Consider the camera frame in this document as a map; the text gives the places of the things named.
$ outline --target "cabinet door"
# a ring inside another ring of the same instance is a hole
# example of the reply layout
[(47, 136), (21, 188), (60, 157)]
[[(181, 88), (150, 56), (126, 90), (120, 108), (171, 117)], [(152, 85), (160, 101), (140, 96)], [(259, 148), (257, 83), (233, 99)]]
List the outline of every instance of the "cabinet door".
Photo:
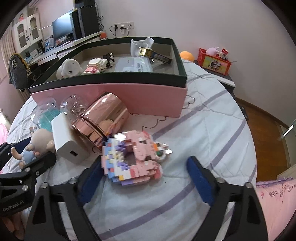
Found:
[(13, 26), (13, 40), (17, 53), (22, 52), (31, 45), (29, 41), (29, 32), (27, 29), (26, 19)]
[(29, 37), (31, 44), (38, 42), (42, 39), (42, 33), (40, 29), (40, 21), (38, 13), (35, 13), (27, 17), (27, 25), (29, 31)]

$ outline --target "white bedsheet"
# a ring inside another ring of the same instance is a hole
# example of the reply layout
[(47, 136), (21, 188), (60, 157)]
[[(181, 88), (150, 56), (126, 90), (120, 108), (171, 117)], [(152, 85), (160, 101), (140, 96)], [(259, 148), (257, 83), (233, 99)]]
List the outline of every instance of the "white bedsheet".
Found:
[[(229, 183), (256, 184), (256, 154), (253, 139), (238, 105), (225, 88), (205, 70), (183, 60), (188, 80), (188, 95), (180, 118), (166, 118), (153, 129), (145, 129), (154, 140), (166, 143), (173, 154), (163, 163), (163, 178), (159, 182), (135, 187), (121, 187), (105, 178), (90, 203), (84, 209), (102, 240), (191, 240), (202, 224), (209, 206), (201, 201), (187, 173), (185, 163), (194, 155), (215, 176)], [(29, 136), (30, 115), (36, 103), (29, 98), (15, 118), (8, 142), (18, 142)], [(152, 127), (164, 117), (131, 115), (123, 131)], [(95, 160), (92, 154), (81, 165), (58, 157), (53, 168), (38, 178), (36, 188), (44, 181), (50, 185), (79, 175)], [(3, 172), (19, 171), (12, 159)], [(24, 219), (29, 210), (23, 211)], [(232, 205), (216, 240), (227, 231)], [(71, 225), (64, 220), (71, 239)]]

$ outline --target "red box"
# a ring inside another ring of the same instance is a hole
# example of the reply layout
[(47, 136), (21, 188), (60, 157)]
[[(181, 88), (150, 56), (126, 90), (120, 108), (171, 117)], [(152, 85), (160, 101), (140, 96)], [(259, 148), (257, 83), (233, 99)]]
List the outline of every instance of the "red box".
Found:
[(215, 71), (217, 73), (227, 75), (231, 63), (228, 60), (221, 59), (217, 54), (215, 57), (207, 55), (205, 49), (199, 49), (197, 62), (202, 68)]

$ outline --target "white power bank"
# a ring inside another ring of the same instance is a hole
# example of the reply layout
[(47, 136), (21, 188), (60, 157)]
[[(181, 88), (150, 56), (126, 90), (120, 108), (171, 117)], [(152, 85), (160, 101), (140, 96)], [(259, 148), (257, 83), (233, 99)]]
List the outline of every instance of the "white power bank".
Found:
[(65, 113), (52, 120), (54, 145), (59, 156), (79, 164), (89, 157), (89, 152), (81, 137), (72, 128)]

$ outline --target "wooden floor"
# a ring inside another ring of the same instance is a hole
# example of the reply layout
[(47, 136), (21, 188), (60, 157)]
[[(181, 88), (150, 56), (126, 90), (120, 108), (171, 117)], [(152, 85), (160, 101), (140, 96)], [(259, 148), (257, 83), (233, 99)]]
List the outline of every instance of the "wooden floor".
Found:
[(279, 140), (279, 125), (261, 111), (238, 103), (245, 107), (249, 117), (248, 125), (257, 156), (257, 181), (276, 180), (278, 174), (287, 170), (284, 144)]

